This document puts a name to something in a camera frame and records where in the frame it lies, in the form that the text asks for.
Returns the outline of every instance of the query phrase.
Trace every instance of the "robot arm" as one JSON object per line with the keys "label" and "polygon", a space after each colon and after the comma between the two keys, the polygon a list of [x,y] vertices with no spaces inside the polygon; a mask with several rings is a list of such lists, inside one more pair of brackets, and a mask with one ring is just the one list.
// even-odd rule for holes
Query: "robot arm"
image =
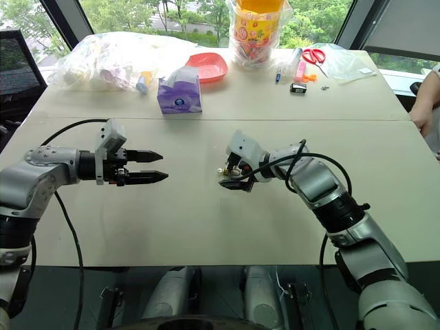
{"label": "robot arm", "polygon": [[21,267],[30,252],[30,241],[52,195],[60,186],[80,180],[109,182],[117,186],[152,184],[168,175],[157,171],[130,173],[128,162],[154,162],[162,156],[152,151],[126,150],[123,128],[108,120],[99,131],[95,153],[74,148],[39,146],[0,172],[0,329],[8,329],[16,308],[17,292],[25,299],[28,272]]}
{"label": "robot arm", "polygon": [[[228,178],[220,184],[250,192],[255,182],[285,180],[299,150],[295,144],[267,152],[237,131],[227,149],[227,166],[219,170]],[[308,153],[307,147],[301,153]],[[262,166],[262,171],[253,172]],[[289,181],[339,249],[335,254],[338,267],[347,285],[361,293],[359,320],[365,329],[438,329],[432,307],[407,283],[406,264],[366,212],[368,205],[358,205],[331,170],[312,157],[299,158]]]}

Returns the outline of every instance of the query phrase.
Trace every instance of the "red scissors handle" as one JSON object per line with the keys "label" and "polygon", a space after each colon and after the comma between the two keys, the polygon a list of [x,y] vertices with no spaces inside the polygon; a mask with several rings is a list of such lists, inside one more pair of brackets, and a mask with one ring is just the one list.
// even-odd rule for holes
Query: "red scissors handle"
{"label": "red scissors handle", "polygon": [[302,58],[311,64],[323,64],[325,61],[325,53],[321,49],[307,48],[302,51]]}

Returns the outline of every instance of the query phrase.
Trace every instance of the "person's arm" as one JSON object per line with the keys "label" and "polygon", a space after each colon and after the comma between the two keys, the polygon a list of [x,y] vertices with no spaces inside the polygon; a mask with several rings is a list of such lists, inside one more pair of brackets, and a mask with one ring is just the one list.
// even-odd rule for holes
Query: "person's arm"
{"label": "person's arm", "polygon": [[440,102],[440,65],[437,65],[422,82],[417,99],[411,109],[411,120],[426,136],[432,127],[432,108]]}

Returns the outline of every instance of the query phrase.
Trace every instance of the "plastic bag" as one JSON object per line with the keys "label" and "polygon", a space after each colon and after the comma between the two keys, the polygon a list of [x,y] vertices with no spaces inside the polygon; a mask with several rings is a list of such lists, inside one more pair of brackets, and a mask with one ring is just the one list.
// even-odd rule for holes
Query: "plastic bag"
{"label": "plastic bag", "polygon": [[281,28],[292,17],[292,7],[284,0],[278,12],[245,10],[235,0],[226,0],[230,13],[229,48],[233,61],[247,69],[266,65],[278,47]]}
{"label": "plastic bag", "polygon": [[109,32],[85,37],[58,62],[52,85],[76,90],[135,91],[141,73],[154,78],[181,67],[196,44],[169,36]]}
{"label": "plastic bag", "polygon": [[307,48],[320,48],[325,53],[322,69],[340,83],[376,75],[358,56],[333,43],[315,43]]}

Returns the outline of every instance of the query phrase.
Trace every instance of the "pink bowl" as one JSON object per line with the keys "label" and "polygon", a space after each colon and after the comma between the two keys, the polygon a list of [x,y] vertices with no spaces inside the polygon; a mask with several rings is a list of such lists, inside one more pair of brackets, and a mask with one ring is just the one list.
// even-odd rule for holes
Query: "pink bowl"
{"label": "pink bowl", "polygon": [[199,68],[199,81],[201,84],[220,80],[228,72],[228,65],[225,60],[216,53],[192,55],[186,65]]}

